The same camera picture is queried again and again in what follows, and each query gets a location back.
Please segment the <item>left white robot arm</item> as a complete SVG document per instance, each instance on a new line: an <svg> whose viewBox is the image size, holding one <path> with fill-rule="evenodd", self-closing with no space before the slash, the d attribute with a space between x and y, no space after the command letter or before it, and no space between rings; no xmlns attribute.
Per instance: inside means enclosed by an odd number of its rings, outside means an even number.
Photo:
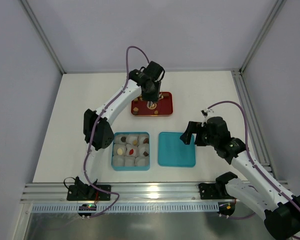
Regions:
<svg viewBox="0 0 300 240"><path fill-rule="evenodd" d="M102 191L95 182L91 182L87 173L87 163L92 149L98 151L111 145L114 140L112 124L132 100L141 96L144 101L152 103L159 101L161 81L164 76L164 68L150 61L146 67L129 71L123 86L105 104L96 110L87 109L84 112L83 134L88 144L83 161L84 183L97 191Z"/></svg>

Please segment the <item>white oval chocolate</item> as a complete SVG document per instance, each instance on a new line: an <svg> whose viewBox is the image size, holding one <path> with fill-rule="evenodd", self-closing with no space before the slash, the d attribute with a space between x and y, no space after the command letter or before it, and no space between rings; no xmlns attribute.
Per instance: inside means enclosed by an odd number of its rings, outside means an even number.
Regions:
<svg viewBox="0 0 300 240"><path fill-rule="evenodd" d="M122 154L123 154L123 150L122 150L121 148L119 148L119 149L117 150L117 154L118 154L118 155L122 155Z"/></svg>

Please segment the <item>dark round chocolate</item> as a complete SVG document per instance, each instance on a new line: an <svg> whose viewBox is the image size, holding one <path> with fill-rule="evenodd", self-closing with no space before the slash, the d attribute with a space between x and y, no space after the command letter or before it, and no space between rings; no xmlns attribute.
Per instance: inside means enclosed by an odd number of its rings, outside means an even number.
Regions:
<svg viewBox="0 0 300 240"><path fill-rule="evenodd" d="M125 137L125 136L122 136L122 137L120 138L120 140L121 140L123 143L125 143L125 142L126 142L126 137Z"/></svg>

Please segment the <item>teal box lid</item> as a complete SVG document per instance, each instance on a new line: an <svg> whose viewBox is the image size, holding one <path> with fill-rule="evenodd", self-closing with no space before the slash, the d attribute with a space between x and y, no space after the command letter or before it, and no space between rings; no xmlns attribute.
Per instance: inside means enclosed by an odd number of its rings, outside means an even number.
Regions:
<svg viewBox="0 0 300 240"><path fill-rule="evenodd" d="M190 144L180 140L181 132L161 132L158 135L158 164L162 167L193 168L196 165L195 138Z"/></svg>

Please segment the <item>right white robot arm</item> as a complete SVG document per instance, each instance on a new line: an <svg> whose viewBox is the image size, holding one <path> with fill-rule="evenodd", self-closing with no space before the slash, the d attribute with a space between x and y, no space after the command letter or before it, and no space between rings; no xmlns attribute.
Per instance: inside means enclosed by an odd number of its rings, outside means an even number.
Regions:
<svg viewBox="0 0 300 240"><path fill-rule="evenodd" d="M247 186L232 172L216 178L222 193L243 202L265 225L276 240L286 240L300 232L300 195L282 186L247 149L239 138L231 136L222 117L209 117L204 122L189 121L180 140L189 145L211 146L217 155L244 175Z"/></svg>

